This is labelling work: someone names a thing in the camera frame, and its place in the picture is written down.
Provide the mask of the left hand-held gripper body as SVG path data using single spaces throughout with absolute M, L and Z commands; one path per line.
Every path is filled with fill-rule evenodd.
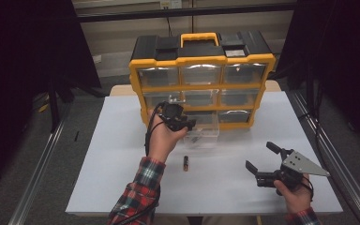
M 187 126 L 187 118 L 182 112 L 182 106 L 164 101 L 159 117 L 171 131 L 179 131 Z

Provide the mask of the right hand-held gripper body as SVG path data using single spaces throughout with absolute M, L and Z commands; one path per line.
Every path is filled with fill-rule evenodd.
M 274 172 L 259 172 L 255 170 L 255 178 L 258 187 L 273 188 L 274 181 L 280 180 L 288 189 L 295 190 L 302 184 L 304 173 L 326 176 L 330 172 L 323 169 L 309 158 L 294 150 L 276 150 L 280 154 L 282 162 L 278 170 Z

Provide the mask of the clear plastic drawer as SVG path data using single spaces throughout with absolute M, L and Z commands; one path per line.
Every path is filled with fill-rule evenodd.
M 187 112 L 186 116 L 190 120 L 195 120 L 196 126 L 184 138 L 185 146 L 191 149 L 212 148 L 219 136 L 217 113 L 213 111 Z M 196 136 L 201 136 L 202 138 L 198 142 L 192 143 L 191 139 Z

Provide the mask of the yellow black drawer organizer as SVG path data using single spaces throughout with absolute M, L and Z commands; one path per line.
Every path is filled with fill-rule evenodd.
M 243 31 L 232 35 L 220 33 L 181 34 L 176 37 L 140 36 L 129 61 L 130 83 L 134 87 L 138 68 L 183 67 L 197 64 L 266 64 L 265 82 L 276 58 L 259 31 Z

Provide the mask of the person's left hand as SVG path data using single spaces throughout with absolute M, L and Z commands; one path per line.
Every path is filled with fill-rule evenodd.
M 188 128 L 184 127 L 178 131 L 170 130 L 157 115 L 153 115 L 153 111 L 148 112 L 153 120 L 153 131 L 150 135 L 149 151 L 147 156 L 165 163 L 169 154 L 176 146 L 177 142 L 183 139 L 188 133 Z

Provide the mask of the person's right hand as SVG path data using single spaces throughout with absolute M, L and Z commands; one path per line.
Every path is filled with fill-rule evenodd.
M 311 192 L 309 191 L 309 176 L 304 173 L 303 184 L 296 190 L 290 191 L 280 180 L 275 180 L 274 185 L 285 199 L 289 214 L 296 214 L 309 209 L 311 205 Z

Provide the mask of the grid of clear drawers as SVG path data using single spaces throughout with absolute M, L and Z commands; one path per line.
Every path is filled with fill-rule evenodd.
M 266 64 L 197 64 L 136 70 L 142 119 L 160 102 L 179 104 L 199 123 L 249 128 L 264 92 Z

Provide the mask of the black horizontal bar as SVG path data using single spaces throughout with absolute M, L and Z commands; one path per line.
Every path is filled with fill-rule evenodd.
M 179 8 L 179 9 L 157 9 L 157 10 L 121 12 L 121 13 L 81 14 L 77 16 L 77 20 L 79 23 L 97 23 L 97 22 L 171 18 L 171 17 L 184 17 L 184 16 L 204 16 L 204 15 L 233 14 L 233 13 L 287 11 L 287 10 L 294 10 L 296 7 L 297 7 L 296 3 L 277 3 L 277 4 L 246 5 L 246 6 L 231 6 L 231 7 L 192 7 L 192 8 Z

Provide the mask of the black curtain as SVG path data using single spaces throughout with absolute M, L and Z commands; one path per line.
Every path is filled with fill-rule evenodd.
M 360 132 L 360 0 L 296 0 L 275 76 L 315 77 Z
M 33 98 L 99 88 L 72 0 L 0 0 L 0 170 L 20 141 Z

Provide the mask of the yellow floor object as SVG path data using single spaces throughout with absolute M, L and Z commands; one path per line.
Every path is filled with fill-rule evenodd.
M 42 105 L 40 107 L 37 108 L 37 111 L 39 113 L 43 113 L 44 111 L 46 111 L 46 109 L 48 108 L 49 106 L 49 102 L 50 102 L 50 97 L 49 96 L 46 96 L 44 101 L 42 102 Z

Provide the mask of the metal floor rail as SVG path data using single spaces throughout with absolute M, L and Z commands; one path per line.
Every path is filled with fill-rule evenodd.
M 357 180 L 347 168 L 336 147 L 332 144 L 326 132 L 320 125 L 319 120 L 309 113 L 307 101 L 302 94 L 300 92 L 290 93 L 290 99 L 296 103 L 297 109 L 302 113 L 302 117 L 307 120 L 308 125 L 314 132 L 315 143 L 321 161 L 324 161 L 323 156 L 328 158 L 335 170 L 335 174 L 340 179 L 341 184 L 347 189 L 348 194 L 360 213 L 360 185 L 357 183 Z
M 49 161 L 52 157 L 52 153 L 57 145 L 59 138 L 61 136 L 65 122 L 62 121 L 50 134 L 49 140 L 47 141 L 42 155 L 37 163 L 36 168 L 28 182 L 28 185 L 17 204 L 12 217 L 9 220 L 8 225 L 23 225 L 26 221 L 29 210 L 34 202 L 34 199 L 37 195 L 38 188 L 40 186 L 42 177 L 44 176 Z

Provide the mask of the white wall outlet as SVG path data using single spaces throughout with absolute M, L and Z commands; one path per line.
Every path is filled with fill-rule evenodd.
M 178 9 L 182 7 L 182 0 L 160 0 L 161 9 Z

